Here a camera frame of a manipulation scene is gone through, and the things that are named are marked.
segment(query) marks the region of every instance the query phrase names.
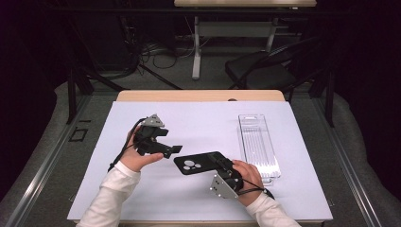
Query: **black curtain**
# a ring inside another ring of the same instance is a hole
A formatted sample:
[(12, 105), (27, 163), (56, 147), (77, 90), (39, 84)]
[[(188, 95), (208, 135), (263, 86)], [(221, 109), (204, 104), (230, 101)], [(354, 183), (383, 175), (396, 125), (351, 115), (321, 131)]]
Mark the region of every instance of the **black curtain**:
[(362, 132), (368, 163), (401, 200), (401, 4), (399, 1), (318, 1), (318, 10), (354, 16), (315, 20), (306, 35), (321, 34), (324, 58)]
[(34, 1), (5, 2), (0, 14), (2, 200), (42, 137), (66, 69)]
[(350, 104), (368, 162), (401, 200), (401, 14), (398, 1), (368, 8), (356, 41), (336, 74), (336, 92)]

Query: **white paper sheet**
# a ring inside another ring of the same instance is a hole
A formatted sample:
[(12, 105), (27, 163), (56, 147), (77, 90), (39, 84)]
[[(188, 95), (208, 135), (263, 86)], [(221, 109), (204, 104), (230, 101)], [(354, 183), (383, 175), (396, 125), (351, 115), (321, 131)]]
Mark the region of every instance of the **white paper sheet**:
[(286, 212), (297, 220), (332, 219), (316, 172), (290, 106), (286, 102), (115, 102), (99, 137), (68, 219), (80, 219), (95, 197), (110, 162), (120, 152), (135, 122), (158, 114), (169, 133), (158, 137), (179, 154), (145, 166), (142, 179), (124, 202), (121, 220), (253, 220), (235, 200), (214, 195), (215, 171), (184, 176), (174, 157), (220, 151), (241, 159), (237, 136), (239, 114), (263, 114), (282, 176), (269, 187)]

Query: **white sleeve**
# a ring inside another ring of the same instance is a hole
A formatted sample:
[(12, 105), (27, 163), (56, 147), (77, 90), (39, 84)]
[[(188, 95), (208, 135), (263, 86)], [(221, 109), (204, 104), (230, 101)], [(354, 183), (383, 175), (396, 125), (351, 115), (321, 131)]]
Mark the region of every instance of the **white sleeve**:
[(123, 201), (131, 195), (140, 177), (139, 172), (133, 172), (118, 162), (107, 173), (97, 196), (77, 226), (118, 226)]
[(283, 207), (278, 201), (260, 193), (259, 197), (246, 207), (248, 213), (256, 219), (261, 227), (280, 226), (295, 227), (300, 226), (294, 219), (287, 216)]

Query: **black chair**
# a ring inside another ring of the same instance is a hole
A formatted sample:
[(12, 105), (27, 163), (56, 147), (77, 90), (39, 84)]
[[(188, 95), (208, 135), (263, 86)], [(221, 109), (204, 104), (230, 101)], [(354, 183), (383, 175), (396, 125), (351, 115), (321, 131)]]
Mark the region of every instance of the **black chair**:
[(308, 58), (318, 49), (320, 38), (313, 37), (294, 44), (281, 46), (271, 52), (258, 51), (225, 63), (225, 71), (234, 84), (229, 88), (253, 90), (280, 90), (290, 92), (291, 101), (294, 88), (318, 76), (323, 70), (296, 77), (295, 58)]

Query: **white table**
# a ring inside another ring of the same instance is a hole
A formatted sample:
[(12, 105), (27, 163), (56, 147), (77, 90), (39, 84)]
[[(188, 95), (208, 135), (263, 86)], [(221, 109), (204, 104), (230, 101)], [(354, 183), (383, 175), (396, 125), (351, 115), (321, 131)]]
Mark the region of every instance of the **white table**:
[[(239, 101), (225, 101), (228, 98)], [(275, 101), (252, 101), (258, 98)], [(143, 169), (141, 183), (123, 204), (121, 221), (186, 226), (196, 223), (254, 224), (238, 201), (218, 198), (209, 191), (213, 171), (184, 176), (172, 160), (177, 156), (214, 150), (227, 158), (241, 159), (236, 119), (239, 114), (250, 113), (266, 116), (282, 171), (282, 177), (269, 190), (288, 214), (300, 222), (332, 219), (292, 110), (280, 92), (129, 91), (121, 93), (117, 100), (68, 219), (78, 221), (81, 218), (135, 121), (158, 114), (169, 130), (168, 136), (158, 137), (158, 141), (170, 146), (183, 145), (183, 149), (169, 160)]]
[[(315, 0), (175, 0), (176, 7), (183, 8), (299, 8), (315, 7)], [(271, 46), (277, 19), (266, 22), (201, 22), (195, 17), (195, 57), (192, 79), (201, 76), (200, 36), (205, 37), (267, 37), (266, 51)]]

